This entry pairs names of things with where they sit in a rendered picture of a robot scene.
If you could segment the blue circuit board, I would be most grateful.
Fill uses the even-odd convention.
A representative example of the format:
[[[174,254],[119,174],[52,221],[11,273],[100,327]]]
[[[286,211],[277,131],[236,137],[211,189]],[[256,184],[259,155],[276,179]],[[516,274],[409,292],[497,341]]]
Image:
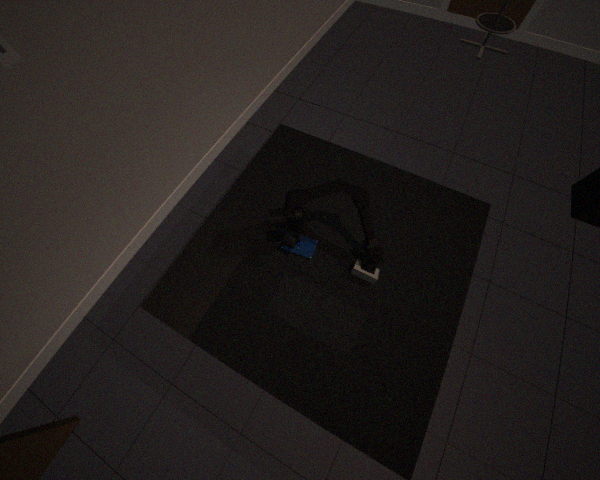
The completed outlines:
[[[294,237],[294,236],[293,236]],[[296,253],[298,255],[307,257],[312,259],[313,253],[315,251],[315,248],[317,246],[318,240],[306,237],[306,236],[301,236],[299,239],[294,237],[295,239],[297,239],[297,244],[295,245],[295,247],[293,249],[285,246],[282,244],[281,249]]]

